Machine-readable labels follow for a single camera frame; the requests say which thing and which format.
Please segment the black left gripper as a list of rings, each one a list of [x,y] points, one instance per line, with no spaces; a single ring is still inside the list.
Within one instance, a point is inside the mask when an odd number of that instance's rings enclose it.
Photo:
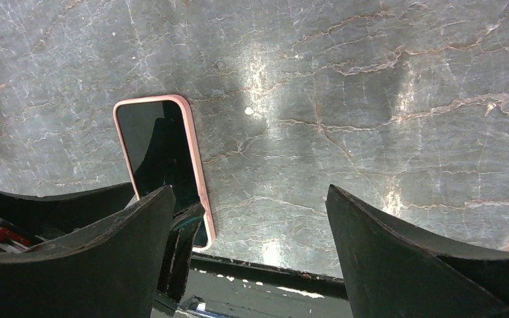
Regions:
[[[89,191],[36,197],[0,191],[0,253],[19,254],[124,209],[129,182]]]

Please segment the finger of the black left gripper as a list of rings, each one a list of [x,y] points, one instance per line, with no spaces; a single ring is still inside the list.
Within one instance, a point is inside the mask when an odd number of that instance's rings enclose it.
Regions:
[[[176,303],[181,301],[186,290],[194,240],[204,213],[200,203],[177,212],[168,233],[157,290]]]

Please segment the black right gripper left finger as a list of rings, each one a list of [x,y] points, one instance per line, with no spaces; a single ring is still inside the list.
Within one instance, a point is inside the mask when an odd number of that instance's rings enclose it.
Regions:
[[[19,254],[0,254],[0,317],[149,317],[175,197],[130,207]]]

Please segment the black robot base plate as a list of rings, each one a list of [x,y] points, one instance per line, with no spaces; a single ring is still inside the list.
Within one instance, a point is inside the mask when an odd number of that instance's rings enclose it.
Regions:
[[[340,278],[195,253],[180,303],[151,317],[352,317]]]

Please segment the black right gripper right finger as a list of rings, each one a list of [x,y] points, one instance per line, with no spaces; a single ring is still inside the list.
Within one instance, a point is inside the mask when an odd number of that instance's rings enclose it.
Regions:
[[[509,317],[509,252],[427,231],[336,185],[325,205],[355,317]]]

